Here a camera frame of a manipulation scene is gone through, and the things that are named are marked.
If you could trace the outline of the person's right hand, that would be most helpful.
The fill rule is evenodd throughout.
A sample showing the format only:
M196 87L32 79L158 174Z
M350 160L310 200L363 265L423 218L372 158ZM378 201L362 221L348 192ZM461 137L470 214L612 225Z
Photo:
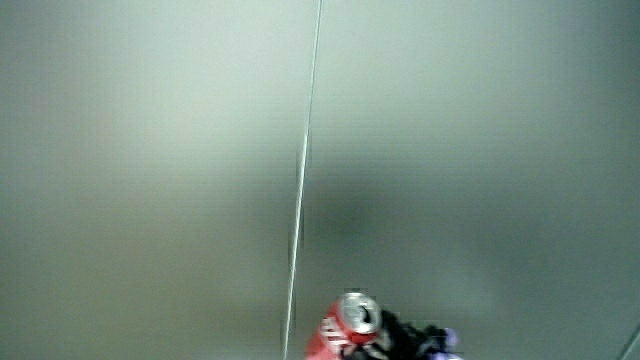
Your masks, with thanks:
M423 329L401 322L382 311L382 327L377 336L362 345L343 348L340 360L463 360L453 351L457 335L453 329L429 325Z

